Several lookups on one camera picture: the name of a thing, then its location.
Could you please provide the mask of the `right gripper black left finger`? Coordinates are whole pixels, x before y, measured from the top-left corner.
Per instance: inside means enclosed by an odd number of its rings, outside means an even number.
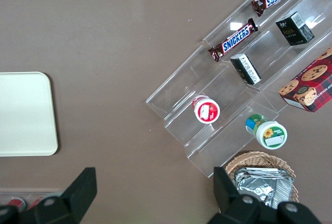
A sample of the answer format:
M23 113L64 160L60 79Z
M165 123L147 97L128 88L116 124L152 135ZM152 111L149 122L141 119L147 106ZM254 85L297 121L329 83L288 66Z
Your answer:
M96 194L96 170L87 167L60 196L48 196L21 213L19 223L80 223Z

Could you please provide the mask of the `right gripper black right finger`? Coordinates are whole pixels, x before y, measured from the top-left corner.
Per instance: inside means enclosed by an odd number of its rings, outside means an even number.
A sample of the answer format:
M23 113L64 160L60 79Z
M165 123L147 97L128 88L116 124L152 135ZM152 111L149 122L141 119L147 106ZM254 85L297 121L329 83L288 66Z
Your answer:
M279 223L277 211L265 206L255 197L239 194L227 172L215 167L214 196L220 210L209 223Z

